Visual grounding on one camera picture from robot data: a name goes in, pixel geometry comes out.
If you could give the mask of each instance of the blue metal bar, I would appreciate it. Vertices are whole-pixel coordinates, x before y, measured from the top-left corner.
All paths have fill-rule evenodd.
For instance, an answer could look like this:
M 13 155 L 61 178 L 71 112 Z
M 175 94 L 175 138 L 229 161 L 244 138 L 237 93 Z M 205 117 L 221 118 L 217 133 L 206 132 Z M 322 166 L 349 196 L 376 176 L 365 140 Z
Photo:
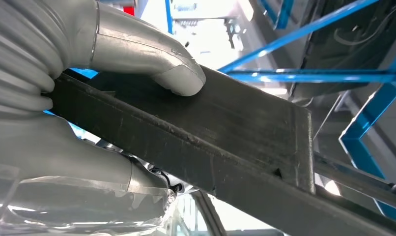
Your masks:
M 283 0 L 281 11 L 279 12 L 278 21 L 276 22 L 277 29 L 284 29 L 288 25 L 288 20 L 292 11 L 293 0 Z
M 396 99 L 396 87 L 384 84 L 371 96 L 343 132 L 342 139 L 360 139 Z
M 260 0 L 260 3 L 264 7 L 264 9 L 267 12 L 267 15 L 270 17 L 270 19 L 272 20 L 272 23 L 276 27 L 276 23 L 278 21 L 278 16 L 276 15 L 275 11 L 270 7 L 270 5 L 267 3 L 266 0 Z
M 170 0 L 165 0 L 165 7 L 166 7 L 166 20 L 168 21 L 168 32 L 173 34 L 173 18 L 172 14 L 170 13 Z
M 377 1 L 378 0 L 357 0 L 353 3 L 350 3 L 344 7 L 322 17 L 321 19 L 311 22 L 310 24 L 303 26 L 300 29 L 298 29 L 292 33 L 289 33 L 288 35 L 281 37 L 281 38 L 269 43 L 268 45 L 254 51 L 252 53 L 249 53 L 236 61 L 233 61 L 232 63 L 230 63 L 228 65 L 223 66 L 222 68 L 219 69 L 219 71 L 221 71 L 223 73 L 230 72 L 234 68 L 236 68 L 242 64 L 248 63 L 248 62 L 254 60 L 255 58 L 262 57 L 262 56 L 264 56 L 264 55 L 266 55 L 266 54 L 268 54 L 268 53 L 270 53 L 270 52 L 272 52 L 272 51 L 274 51 L 274 50 L 276 50 L 290 42 L 297 40 L 298 38 L 301 38 L 307 34 L 310 34 L 310 33 L 314 32 L 315 30 L 318 30 L 324 26 L 327 26 L 327 25 L 329 25 L 341 18 L 344 18 L 344 17 L 350 15 L 351 13 L 356 12 L 356 11 L 362 9 L 363 7 L 366 7 L 366 6 L 373 4 Z
M 375 162 L 367 147 L 358 139 L 341 138 L 352 159 L 353 165 L 364 172 L 385 179 L 382 170 Z
M 228 75 L 243 82 L 391 82 L 392 72 L 376 70 L 234 70 Z

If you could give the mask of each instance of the steel bar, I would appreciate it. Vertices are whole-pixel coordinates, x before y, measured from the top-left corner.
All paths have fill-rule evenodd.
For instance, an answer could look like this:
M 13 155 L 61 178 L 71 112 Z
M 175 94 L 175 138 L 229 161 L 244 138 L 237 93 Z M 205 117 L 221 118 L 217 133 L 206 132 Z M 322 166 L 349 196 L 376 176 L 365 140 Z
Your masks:
M 243 82 L 287 82 L 287 83 L 387 83 L 396 74 L 378 70 L 233 70 L 228 75 Z
M 206 85 L 192 97 L 176 96 L 150 77 L 140 75 L 100 73 L 89 84 L 103 91 L 114 91 L 115 98 L 155 115 L 152 119 L 176 126 L 180 133 L 199 138 L 200 144 L 237 155 L 312 192 L 308 111 L 217 71 L 205 67 L 203 70 Z M 99 131 L 115 135 L 106 126 Z M 189 155 L 179 151 L 179 155 Z M 138 150 L 135 155 L 142 156 L 143 152 Z
M 356 190 L 371 198 L 375 198 L 396 207 L 396 194 L 391 192 L 391 186 L 381 178 L 372 176 L 352 166 L 345 165 L 314 153 L 315 172 L 328 177 L 346 187 Z
M 350 15 L 353 12 L 356 12 L 366 6 L 369 6 L 375 2 L 377 2 L 378 0 L 357 0 L 355 2 L 352 2 L 316 21 L 313 21 L 311 23 L 309 23 L 308 25 L 305 25 L 301 28 L 299 28 L 296 31 L 293 31 L 292 33 L 287 34 L 284 37 L 281 37 L 269 44 L 267 44 L 266 46 L 252 52 L 249 53 L 243 57 L 241 57 L 238 60 L 235 60 L 233 62 L 231 62 L 228 65 L 225 65 L 223 67 L 221 67 L 219 69 L 219 71 L 223 72 L 223 73 L 227 73 L 232 71 L 234 68 L 243 65 L 245 63 L 248 63 L 252 60 L 254 60 L 255 58 L 258 57 L 262 57 L 268 53 L 271 53 L 272 51 L 290 43 L 293 42 L 295 40 L 297 40 L 298 38 L 301 38 L 305 35 L 308 35 L 324 26 L 327 26 L 341 18 L 344 18 L 348 15 Z

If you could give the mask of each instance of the plastic cover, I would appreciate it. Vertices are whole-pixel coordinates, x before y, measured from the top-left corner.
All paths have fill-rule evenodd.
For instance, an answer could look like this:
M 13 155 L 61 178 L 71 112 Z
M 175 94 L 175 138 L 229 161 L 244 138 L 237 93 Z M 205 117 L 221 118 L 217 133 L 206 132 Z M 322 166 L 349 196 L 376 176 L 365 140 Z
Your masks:
M 149 234 L 176 197 L 165 188 L 72 177 L 17 181 L 18 173 L 0 164 L 0 236 Z

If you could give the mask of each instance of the machinery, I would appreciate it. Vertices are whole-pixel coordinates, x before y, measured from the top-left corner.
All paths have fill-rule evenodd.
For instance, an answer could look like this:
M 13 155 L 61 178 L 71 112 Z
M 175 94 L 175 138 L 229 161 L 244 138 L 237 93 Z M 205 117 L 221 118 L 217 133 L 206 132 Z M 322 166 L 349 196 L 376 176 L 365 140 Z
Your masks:
M 376 1 L 351 3 L 240 61 Z M 249 73 L 237 63 L 220 71 Z M 70 67 L 101 73 L 89 80 Z M 396 86 L 395 68 L 260 73 Z M 306 109 L 221 72 L 94 0 L 0 0 L 0 236 L 147 234 L 192 186 L 292 236 L 396 236 L 396 221 L 331 195 L 313 174 L 395 210 L 396 183 L 313 153 Z M 67 121 L 101 142 L 76 138 Z M 214 236 L 226 235 L 218 228 Z

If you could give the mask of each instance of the dark metal beam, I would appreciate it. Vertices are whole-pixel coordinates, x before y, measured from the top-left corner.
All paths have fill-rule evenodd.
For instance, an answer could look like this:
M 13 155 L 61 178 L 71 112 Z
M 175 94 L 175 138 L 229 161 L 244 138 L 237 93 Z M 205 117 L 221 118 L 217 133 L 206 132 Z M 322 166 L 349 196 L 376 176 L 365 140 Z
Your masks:
M 49 96 L 54 101 L 52 111 L 55 114 L 292 236 L 396 236 L 396 222 L 333 196 L 320 187 L 314 195 L 302 190 L 303 184 L 285 182 L 272 174 L 269 164 L 275 168 L 286 168 L 286 163 L 289 167 L 298 167 L 295 162 L 284 164 L 277 159 L 298 152 L 301 152 L 300 157 L 309 157 L 310 146 L 304 146 L 309 145 L 311 139 L 309 132 L 303 132 L 310 128 L 305 110 L 294 109 L 293 104 L 241 83 L 231 85 L 234 80 L 217 72 L 206 70 L 206 73 L 208 80 L 204 90 L 190 98 L 164 95 L 170 94 L 167 92 L 150 100 L 148 96 L 157 90 L 148 86 L 125 91 L 137 105 L 161 101 L 158 106 L 150 105 L 154 111 L 142 111 L 67 75 L 56 81 L 56 89 Z M 124 75 L 114 76 L 120 80 L 129 79 Z M 225 91 L 231 96 L 223 97 Z M 116 97 L 121 92 L 124 90 L 117 90 Z M 263 102 L 258 100 L 262 95 L 266 96 Z M 193 101 L 200 99 L 212 107 L 194 106 Z M 240 119 L 241 116 L 253 124 L 249 125 Z M 225 124 L 229 129 L 209 132 L 211 127 L 198 129 L 195 126 L 198 130 L 194 130 L 193 125 L 202 124 L 200 120 L 206 117 L 217 118 L 214 122 Z M 234 121 L 236 126 L 227 126 Z M 192 132 L 201 134 L 201 138 Z M 234 140 L 237 133 L 244 134 L 233 143 L 239 146 L 226 151 L 229 146 L 222 140 Z

